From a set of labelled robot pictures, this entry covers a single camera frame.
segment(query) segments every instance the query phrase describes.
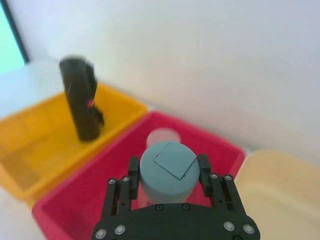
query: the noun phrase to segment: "plastic container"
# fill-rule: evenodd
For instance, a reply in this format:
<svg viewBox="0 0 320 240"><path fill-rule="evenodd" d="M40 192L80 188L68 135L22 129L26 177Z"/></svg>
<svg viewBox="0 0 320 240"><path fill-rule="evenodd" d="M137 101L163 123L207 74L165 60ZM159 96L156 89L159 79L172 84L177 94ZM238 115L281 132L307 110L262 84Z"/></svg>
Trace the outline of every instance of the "plastic container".
<svg viewBox="0 0 320 240"><path fill-rule="evenodd" d="M0 183L30 206L147 111L99 84L95 103L105 126L91 142L77 137L64 93L0 121Z"/></svg>
<svg viewBox="0 0 320 240"><path fill-rule="evenodd" d="M141 157L146 150L150 132L157 128L170 128L180 134L181 143L195 154L206 153L213 170L219 174L236 175L244 153L227 141L194 127L179 119L151 112L122 134L83 168L61 183L33 207L32 213L49 240L88 240L101 216L107 179L127 174L131 156ZM190 203L209 205L197 184ZM145 207L144 195L139 188L138 199L132 209Z"/></svg>
<svg viewBox="0 0 320 240"><path fill-rule="evenodd" d="M320 167L290 154L250 155L235 184L261 240L320 239Z"/></svg>

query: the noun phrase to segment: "white surface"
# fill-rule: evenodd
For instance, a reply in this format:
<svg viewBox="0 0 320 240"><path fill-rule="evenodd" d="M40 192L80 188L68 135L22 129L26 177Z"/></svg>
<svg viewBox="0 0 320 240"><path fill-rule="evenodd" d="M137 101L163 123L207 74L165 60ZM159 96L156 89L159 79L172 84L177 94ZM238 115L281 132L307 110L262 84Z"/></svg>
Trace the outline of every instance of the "white surface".
<svg viewBox="0 0 320 240"><path fill-rule="evenodd" d="M0 239L44 240L31 211L0 188Z"/></svg>
<svg viewBox="0 0 320 240"><path fill-rule="evenodd" d="M320 1L11 0L33 60L100 79L255 148L319 162Z"/></svg>
<svg viewBox="0 0 320 240"><path fill-rule="evenodd" d="M56 62L33 62L0 74L0 119L63 90Z"/></svg>

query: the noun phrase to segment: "white wall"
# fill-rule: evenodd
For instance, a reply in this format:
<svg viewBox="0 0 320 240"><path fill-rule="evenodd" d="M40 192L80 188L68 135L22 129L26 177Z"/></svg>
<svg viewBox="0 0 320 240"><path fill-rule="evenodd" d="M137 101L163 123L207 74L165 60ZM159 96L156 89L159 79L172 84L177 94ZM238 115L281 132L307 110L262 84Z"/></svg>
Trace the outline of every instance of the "white wall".
<svg viewBox="0 0 320 240"><path fill-rule="evenodd" d="M320 1L9 0L33 60L102 80L257 148L320 163Z"/></svg>

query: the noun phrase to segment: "yellow bin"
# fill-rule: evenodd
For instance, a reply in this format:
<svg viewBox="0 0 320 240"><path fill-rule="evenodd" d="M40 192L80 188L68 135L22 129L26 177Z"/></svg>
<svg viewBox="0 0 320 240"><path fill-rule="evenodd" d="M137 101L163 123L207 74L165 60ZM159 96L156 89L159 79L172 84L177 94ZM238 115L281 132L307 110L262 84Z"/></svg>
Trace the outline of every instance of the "yellow bin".
<svg viewBox="0 0 320 240"><path fill-rule="evenodd" d="M64 93L0 121L0 184L32 207L147 111L103 84L95 104L105 126L92 142L78 139Z"/></svg>

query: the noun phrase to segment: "window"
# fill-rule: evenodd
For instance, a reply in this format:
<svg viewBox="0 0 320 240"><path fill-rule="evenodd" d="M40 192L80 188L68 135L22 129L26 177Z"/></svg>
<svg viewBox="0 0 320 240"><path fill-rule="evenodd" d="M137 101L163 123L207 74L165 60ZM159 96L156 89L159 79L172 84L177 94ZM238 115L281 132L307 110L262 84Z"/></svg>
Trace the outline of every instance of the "window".
<svg viewBox="0 0 320 240"><path fill-rule="evenodd" d="M29 58L5 0L1 0L0 36L0 74L24 66Z"/></svg>

